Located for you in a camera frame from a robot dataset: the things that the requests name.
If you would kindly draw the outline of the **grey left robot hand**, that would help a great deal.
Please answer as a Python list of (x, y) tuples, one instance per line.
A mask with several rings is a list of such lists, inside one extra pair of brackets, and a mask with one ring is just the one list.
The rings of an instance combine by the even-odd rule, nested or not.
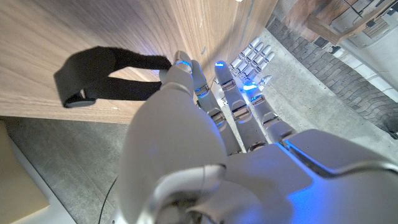
[(220, 113), (194, 104), (203, 75), (177, 52), (126, 134), (116, 185), (125, 222), (397, 222), (395, 162), (324, 131), (297, 133), (257, 88), (246, 101), (224, 62), (215, 71), (245, 151), (221, 137)]

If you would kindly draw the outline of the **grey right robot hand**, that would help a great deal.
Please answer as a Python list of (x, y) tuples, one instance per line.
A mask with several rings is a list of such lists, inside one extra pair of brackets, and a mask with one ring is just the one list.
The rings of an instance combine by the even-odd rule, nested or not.
[(271, 80), (271, 75), (262, 74), (275, 56), (271, 48), (255, 37), (229, 64), (229, 70), (241, 91), (248, 90), (250, 86), (262, 90)]

